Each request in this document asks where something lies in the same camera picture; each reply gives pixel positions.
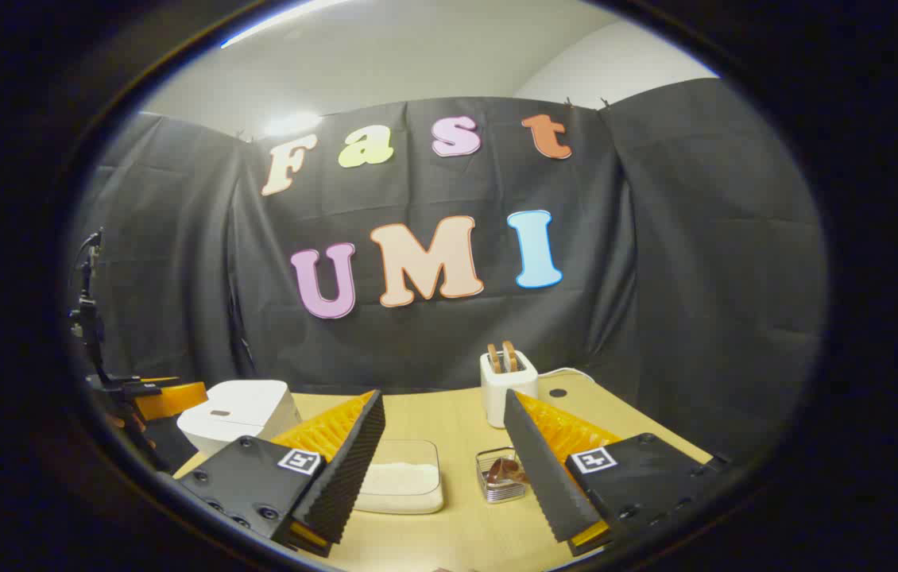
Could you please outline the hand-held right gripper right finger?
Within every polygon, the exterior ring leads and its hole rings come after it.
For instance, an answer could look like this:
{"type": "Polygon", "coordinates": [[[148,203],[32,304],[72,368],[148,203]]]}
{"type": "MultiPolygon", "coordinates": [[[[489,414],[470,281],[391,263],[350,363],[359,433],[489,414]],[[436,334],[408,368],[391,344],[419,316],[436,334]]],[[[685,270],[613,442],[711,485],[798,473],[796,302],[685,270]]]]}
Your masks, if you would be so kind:
{"type": "Polygon", "coordinates": [[[729,463],[700,462],[653,432],[617,437],[513,390],[504,424],[548,528],[574,556],[675,524],[729,463]]]}

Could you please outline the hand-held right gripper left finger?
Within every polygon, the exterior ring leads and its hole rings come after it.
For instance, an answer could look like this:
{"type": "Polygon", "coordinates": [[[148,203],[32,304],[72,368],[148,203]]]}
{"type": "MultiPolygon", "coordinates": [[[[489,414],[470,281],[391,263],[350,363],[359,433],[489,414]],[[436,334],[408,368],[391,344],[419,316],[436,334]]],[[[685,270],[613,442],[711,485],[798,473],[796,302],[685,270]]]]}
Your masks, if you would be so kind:
{"type": "Polygon", "coordinates": [[[385,427],[382,392],[372,390],[273,439],[242,435],[180,484],[236,524],[326,557],[343,539],[385,427]]]}

